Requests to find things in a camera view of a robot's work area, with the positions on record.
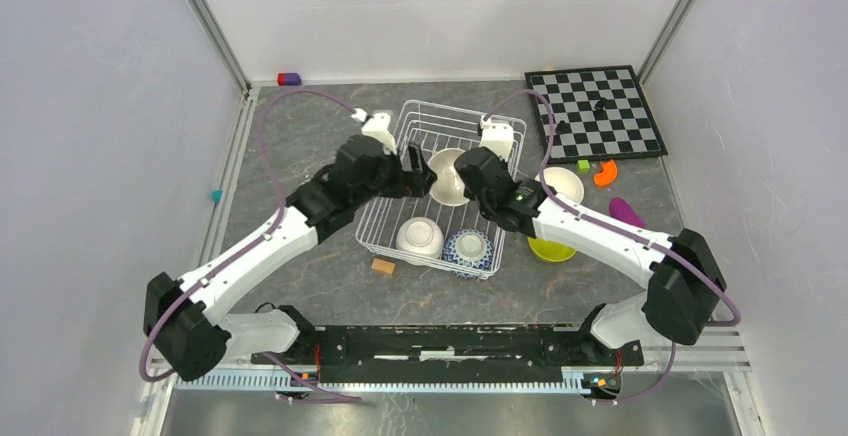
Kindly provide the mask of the beige bowl with leaf motif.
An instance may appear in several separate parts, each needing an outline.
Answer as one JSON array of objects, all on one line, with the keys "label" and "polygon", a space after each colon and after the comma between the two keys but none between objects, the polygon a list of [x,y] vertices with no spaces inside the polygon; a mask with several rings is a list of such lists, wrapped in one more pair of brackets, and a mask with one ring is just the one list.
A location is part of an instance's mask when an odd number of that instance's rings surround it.
[{"label": "beige bowl with leaf motif", "polygon": [[463,149],[447,148],[436,152],[428,161],[438,177],[429,194],[439,204],[457,207],[469,202],[464,194],[465,185],[454,168],[454,163],[464,153]]}]

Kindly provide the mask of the plain white bowl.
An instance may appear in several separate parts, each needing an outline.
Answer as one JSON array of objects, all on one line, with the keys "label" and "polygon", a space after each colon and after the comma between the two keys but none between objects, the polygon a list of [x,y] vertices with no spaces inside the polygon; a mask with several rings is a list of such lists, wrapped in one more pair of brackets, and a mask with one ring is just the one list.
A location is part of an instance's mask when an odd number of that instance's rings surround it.
[{"label": "plain white bowl", "polygon": [[440,259],[444,247],[444,234],[438,224],[426,217],[406,220],[396,234],[396,248],[402,260],[423,266],[423,259]]}]

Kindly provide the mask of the blue patterned bowl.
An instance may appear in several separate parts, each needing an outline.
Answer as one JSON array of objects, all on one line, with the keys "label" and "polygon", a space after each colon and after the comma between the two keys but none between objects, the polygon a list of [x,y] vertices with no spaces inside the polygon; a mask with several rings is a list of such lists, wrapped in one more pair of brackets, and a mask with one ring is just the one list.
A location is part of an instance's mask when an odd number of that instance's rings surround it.
[{"label": "blue patterned bowl", "polygon": [[464,280],[477,280],[483,271],[489,271],[494,260],[494,245],[488,236],[476,229],[462,229],[452,234],[445,242],[442,260],[468,271],[452,270]]}]

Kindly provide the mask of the white bowl outside rack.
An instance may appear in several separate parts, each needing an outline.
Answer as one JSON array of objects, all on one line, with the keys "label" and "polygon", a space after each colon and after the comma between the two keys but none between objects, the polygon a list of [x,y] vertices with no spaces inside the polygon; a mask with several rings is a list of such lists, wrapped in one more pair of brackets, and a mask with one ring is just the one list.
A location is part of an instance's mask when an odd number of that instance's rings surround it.
[{"label": "white bowl outside rack", "polygon": [[534,180],[540,182],[542,178],[545,178],[548,187],[548,190],[543,191],[544,195],[556,194],[558,199],[576,204],[583,202],[584,185],[573,171],[563,167],[547,167],[537,174]]}]

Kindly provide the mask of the yellow-green bowl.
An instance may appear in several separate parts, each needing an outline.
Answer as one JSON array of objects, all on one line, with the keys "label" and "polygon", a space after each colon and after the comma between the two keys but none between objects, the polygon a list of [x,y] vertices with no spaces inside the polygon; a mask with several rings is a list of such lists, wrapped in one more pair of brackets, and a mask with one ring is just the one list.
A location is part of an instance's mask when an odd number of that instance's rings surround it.
[{"label": "yellow-green bowl", "polygon": [[562,263],[577,254],[574,248],[561,243],[532,237],[528,237],[527,242],[535,256],[548,263]]}]

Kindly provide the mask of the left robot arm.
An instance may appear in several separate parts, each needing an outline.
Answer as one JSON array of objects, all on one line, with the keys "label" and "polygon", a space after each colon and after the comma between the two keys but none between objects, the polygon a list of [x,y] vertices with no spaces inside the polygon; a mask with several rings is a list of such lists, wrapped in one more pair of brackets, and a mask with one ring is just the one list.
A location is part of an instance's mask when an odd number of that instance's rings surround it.
[{"label": "left robot arm", "polygon": [[436,174],[419,144],[409,144],[407,155],[410,169],[377,139],[352,136],[333,163],[301,184],[228,251],[178,279],[165,272],[152,278],[145,297],[142,378],[155,379],[147,371],[151,349],[185,381],[206,375],[227,358],[260,352],[280,354],[295,364],[306,361],[314,337],[293,316],[279,309],[250,314],[231,309],[278,268],[349,225],[370,200],[427,195]]}]

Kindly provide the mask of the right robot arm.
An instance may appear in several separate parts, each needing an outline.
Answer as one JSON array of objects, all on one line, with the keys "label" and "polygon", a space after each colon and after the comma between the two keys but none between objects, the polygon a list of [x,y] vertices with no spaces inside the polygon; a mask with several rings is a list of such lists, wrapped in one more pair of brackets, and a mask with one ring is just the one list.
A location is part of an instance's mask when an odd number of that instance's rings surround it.
[{"label": "right robot arm", "polygon": [[638,228],[572,202],[529,179],[515,181],[487,148],[458,157],[454,168],[466,196],[499,228],[574,248],[617,270],[642,293],[604,304],[584,321],[580,356],[602,364],[625,344],[661,336],[692,346],[726,289],[704,237],[689,229],[672,236]]}]

